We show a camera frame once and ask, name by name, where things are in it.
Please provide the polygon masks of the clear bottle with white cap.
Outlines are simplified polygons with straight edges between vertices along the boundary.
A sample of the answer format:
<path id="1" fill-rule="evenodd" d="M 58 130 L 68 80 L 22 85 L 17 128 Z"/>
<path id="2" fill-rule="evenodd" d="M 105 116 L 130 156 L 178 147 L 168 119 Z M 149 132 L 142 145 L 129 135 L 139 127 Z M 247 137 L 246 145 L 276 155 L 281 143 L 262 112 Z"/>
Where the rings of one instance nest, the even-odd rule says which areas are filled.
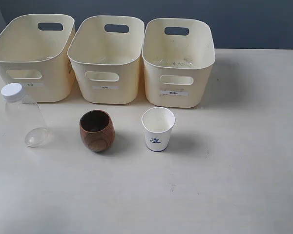
<path id="1" fill-rule="evenodd" d="M 39 106 L 20 83 L 9 83 L 2 87 L 5 111 L 12 126 L 18 130 L 23 142 L 29 147 L 46 143 L 49 129 Z"/>

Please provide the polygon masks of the right cream plastic bin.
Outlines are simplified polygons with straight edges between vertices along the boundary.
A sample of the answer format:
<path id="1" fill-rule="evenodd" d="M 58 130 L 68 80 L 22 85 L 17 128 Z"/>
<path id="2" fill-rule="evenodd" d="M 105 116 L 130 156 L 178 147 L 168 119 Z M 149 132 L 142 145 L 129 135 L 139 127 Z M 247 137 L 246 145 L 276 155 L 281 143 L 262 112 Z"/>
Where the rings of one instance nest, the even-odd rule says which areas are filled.
<path id="1" fill-rule="evenodd" d="M 194 107 L 215 63 L 211 29 L 196 19 L 153 19 L 146 26 L 142 58 L 150 103 Z"/>

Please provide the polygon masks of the middle cream plastic bin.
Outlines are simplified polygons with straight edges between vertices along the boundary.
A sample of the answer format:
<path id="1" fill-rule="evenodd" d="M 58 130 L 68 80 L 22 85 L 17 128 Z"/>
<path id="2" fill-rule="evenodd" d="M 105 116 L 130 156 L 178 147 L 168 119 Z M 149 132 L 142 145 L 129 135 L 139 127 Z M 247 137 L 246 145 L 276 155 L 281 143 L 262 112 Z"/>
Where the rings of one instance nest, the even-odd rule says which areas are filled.
<path id="1" fill-rule="evenodd" d="M 92 16 L 76 32 L 67 55 L 85 100 L 127 104 L 138 94 L 145 24 L 130 16 Z"/>

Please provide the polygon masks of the cream plastic bin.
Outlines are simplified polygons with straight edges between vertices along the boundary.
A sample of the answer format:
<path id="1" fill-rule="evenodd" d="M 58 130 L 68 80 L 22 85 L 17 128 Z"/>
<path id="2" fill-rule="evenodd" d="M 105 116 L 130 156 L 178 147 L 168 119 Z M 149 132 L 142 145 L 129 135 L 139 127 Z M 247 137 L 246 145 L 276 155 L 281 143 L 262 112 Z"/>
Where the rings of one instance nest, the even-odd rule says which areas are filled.
<path id="1" fill-rule="evenodd" d="M 194 107 L 215 63 L 211 29 L 196 19 L 153 19 L 146 26 L 142 58 L 150 103 Z"/>
<path id="2" fill-rule="evenodd" d="M 138 94 L 145 24 L 130 16 L 92 16 L 76 32 L 67 55 L 85 100 L 127 104 Z"/>
<path id="3" fill-rule="evenodd" d="M 28 14 L 0 33 L 0 77 L 20 83 L 36 102 L 57 102 L 71 92 L 75 75 L 67 50 L 75 21 L 64 14 Z"/>

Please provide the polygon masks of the left cream plastic bin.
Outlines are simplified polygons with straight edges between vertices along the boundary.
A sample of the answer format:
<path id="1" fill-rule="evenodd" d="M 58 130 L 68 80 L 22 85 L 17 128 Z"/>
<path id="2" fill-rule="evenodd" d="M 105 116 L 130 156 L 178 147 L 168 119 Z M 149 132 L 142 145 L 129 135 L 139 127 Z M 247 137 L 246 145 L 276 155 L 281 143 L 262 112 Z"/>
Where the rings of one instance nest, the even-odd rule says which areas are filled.
<path id="1" fill-rule="evenodd" d="M 0 77 L 20 83 L 36 102 L 57 102 L 71 92 L 75 75 L 67 50 L 75 21 L 64 14 L 28 14 L 0 33 Z"/>

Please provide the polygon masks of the brown wooden cup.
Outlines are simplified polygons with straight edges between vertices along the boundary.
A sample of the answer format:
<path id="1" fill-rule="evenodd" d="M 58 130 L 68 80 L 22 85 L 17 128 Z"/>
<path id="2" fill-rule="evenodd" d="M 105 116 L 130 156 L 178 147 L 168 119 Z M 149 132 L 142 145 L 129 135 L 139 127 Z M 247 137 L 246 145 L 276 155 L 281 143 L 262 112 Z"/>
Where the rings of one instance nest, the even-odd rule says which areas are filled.
<path id="1" fill-rule="evenodd" d="M 85 113 L 79 122 L 80 136 L 86 148 L 102 152 L 111 147 L 115 139 L 115 129 L 110 115 L 103 110 Z"/>

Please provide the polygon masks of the white paper cup blue logo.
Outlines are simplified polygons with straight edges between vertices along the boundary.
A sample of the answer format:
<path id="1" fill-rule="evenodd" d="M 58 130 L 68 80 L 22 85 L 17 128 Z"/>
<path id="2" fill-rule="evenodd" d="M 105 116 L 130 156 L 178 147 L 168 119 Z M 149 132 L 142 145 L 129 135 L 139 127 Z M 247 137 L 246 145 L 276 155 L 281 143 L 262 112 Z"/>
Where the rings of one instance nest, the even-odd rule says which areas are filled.
<path id="1" fill-rule="evenodd" d="M 141 121 L 146 146 L 155 152 L 165 150 L 176 122 L 174 113 L 164 107 L 153 107 L 144 112 Z"/>

